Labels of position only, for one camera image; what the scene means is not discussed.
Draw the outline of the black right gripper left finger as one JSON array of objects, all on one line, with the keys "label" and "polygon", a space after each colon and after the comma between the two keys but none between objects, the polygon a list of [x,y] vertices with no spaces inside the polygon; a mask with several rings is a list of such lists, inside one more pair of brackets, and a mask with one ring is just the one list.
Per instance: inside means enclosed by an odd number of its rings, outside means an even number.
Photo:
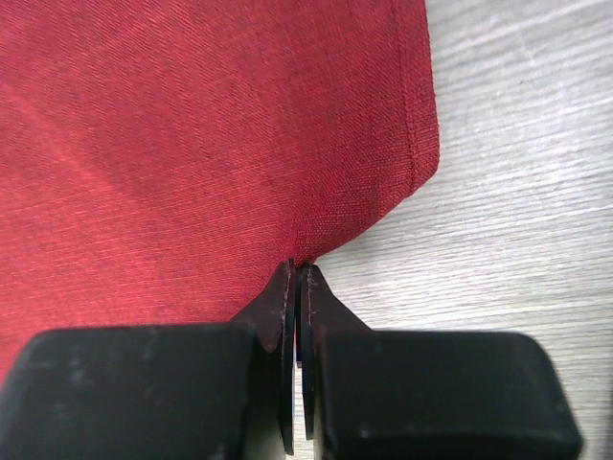
[{"label": "black right gripper left finger", "polygon": [[1,390],[5,459],[283,459],[293,452],[296,268],[231,320],[56,329]]}]

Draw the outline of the red cloth napkin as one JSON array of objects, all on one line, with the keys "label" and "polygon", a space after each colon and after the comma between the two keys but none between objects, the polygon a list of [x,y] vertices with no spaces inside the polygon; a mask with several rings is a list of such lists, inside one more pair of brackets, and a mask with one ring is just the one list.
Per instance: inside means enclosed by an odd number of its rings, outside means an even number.
[{"label": "red cloth napkin", "polygon": [[226,320],[438,164],[421,1],[5,1],[1,367]]}]

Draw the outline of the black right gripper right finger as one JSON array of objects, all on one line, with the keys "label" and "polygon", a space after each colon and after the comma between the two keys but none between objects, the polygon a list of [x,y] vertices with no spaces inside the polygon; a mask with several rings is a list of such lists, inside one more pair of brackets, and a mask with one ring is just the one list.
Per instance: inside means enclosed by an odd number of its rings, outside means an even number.
[{"label": "black right gripper right finger", "polygon": [[522,333],[376,330],[298,272],[306,437],[319,459],[576,459],[553,363]]}]

